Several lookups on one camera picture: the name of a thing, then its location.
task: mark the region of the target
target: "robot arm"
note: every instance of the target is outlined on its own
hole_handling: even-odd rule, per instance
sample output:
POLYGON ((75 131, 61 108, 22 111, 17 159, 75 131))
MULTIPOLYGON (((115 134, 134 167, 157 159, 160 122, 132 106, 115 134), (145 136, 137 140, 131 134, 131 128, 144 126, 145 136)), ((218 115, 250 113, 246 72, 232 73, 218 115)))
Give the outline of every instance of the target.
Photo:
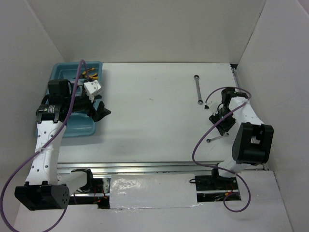
MULTIPOLYGON (((50 81, 49 94, 37 110, 36 151, 40 153, 33 159, 25 185, 15 188, 15 197, 29 210, 64 209, 69 204, 70 195, 79 188, 90 186, 93 180, 89 169, 74 170, 58 180, 58 155, 66 126, 46 148, 41 148, 59 130, 68 113, 71 99, 68 84, 70 82, 66 79, 50 81)), ((103 102, 97 110, 93 106, 95 100, 101 98, 99 93, 102 90, 98 81, 85 80, 80 95, 75 97, 73 112, 83 111, 95 122, 109 115, 111 112, 105 109, 103 102)))
MULTIPOLYGON (((217 114, 210 116, 211 122, 216 123, 222 116, 244 102, 247 102, 247 104, 234 112, 235 119, 231 115, 217 127, 220 134, 223 135, 232 128, 235 122, 239 125, 239 131, 232 147, 232 156, 218 164, 218 167, 235 173, 239 173, 251 165, 258 165, 268 161, 274 133, 272 126, 264 125, 255 114, 249 101, 247 101, 247 95, 235 92, 233 88, 226 88, 222 91, 223 107, 217 114)), ((216 172, 220 178, 235 177, 234 174, 221 169, 214 170, 213 173, 216 172)))

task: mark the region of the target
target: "white table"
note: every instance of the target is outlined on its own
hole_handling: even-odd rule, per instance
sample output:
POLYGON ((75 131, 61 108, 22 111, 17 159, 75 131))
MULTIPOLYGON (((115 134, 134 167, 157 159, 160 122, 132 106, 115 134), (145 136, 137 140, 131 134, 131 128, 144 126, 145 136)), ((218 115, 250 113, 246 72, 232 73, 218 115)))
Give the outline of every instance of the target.
MULTIPOLYGON (((212 126, 210 110, 197 103, 196 74, 203 100, 216 88, 235 86, 229 64, 103 64, 103 101, 112 114, 92 136, 64 138, 58 162, 192 161, 193 148, 212 126)), ((221 92, 211 100, 220 102, 221 92)), ((231 156, 237 130, 202 143, 197 160, 231 156)), ((209 135, 216 136, 217 129, 209 135)))

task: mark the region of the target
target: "combination wrench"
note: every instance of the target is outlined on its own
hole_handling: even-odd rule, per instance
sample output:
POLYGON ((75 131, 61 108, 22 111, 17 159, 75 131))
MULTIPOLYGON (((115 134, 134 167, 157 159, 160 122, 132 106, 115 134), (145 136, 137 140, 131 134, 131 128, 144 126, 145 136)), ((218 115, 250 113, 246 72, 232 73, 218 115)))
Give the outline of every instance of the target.
POLYGON ((199 76, 198 76, 198 75, 195 75, 195 76, 194 76, 194 80, 195 80, 195 83, 196 83, 196 85, 197 85, 197 97, 198 97, 197 103, 198 103, 199 105, 202 105, 202 104, 203 104, 203 100, 202 100, 202 97, 201 97, 201 90, 200 90, 200 88, 199 88, 199 82, 198 82, 199 76))
POLYGON ((229 134, 228 134, 228 133, 225 133, 225 134, 222 135, 222 136, 218 136, 218 137, 215 137, 215 138, 212 138, 212 139, 206 139, 206 142, 207 142, 207 143, 210 143, 211 141, 214 141, 214 140, 217 140, 217 139, 221 139, 221 138, 227 137, 227 136, 229 136, 229 134))

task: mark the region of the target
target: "white wall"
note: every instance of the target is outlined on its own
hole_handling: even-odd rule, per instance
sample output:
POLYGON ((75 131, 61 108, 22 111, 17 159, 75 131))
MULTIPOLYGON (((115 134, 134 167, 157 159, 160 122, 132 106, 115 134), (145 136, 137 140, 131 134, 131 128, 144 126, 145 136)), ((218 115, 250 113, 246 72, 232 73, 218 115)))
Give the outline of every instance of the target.
POLYGON ((242 87, 275 134, 269 164, 295 232, 309 227, 309 16, 297 0, 267 0, 240 60, 242 87))
POLYGON ((265 0, 29 0, 66 61, 238 63, 265 0))
MULTIPOLYGON (((0 1, 0 189, 21 162, 33 154, 35 113, 53 65, 63 58, 22 0, 0 1)), ((19 201, 14 187, 23 184, 28 168, 9 186, 5 211, 14 223, 19 201)), ((1 231, 6 231, 0 220, 1 231)))

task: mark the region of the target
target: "black bracket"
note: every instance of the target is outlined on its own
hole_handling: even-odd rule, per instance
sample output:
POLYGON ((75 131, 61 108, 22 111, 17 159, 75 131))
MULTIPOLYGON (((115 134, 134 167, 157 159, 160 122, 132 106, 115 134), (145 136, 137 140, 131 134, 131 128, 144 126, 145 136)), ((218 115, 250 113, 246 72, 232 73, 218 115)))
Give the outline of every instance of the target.
POLYGON ((70 192, 65 185, 49 185, 43 181, 42 185, 29 185, 15 188, 15 197, 28 210, 64 209, 69 204, 70 192))
POLYGON ((74 169, 74 170, 72 171, 72 173, 74 173, 74 172, 84 172, 84 173, 87 174, 87 184, 84 185, 84 186, 82 186, 82 187, 80 187, 80 189, 81 189, 82 191, 88 190, 89 188, 92 188, 92 187, 95 185, 95 184, 94 184, 94 178, 93 178, 93 174, 92 174, 92 172, 91 172, 91 169, 89 169, 89 168, 79 168, 79 169, 74 169))
POLYGON ((270 125, 242 123, 232 147, 233 160, 237 164, 258 165, 266 163, 270 154, 273 134, 274 129, 270 125), (258 144, 251 143, 253 137, 260 142, 258 144))

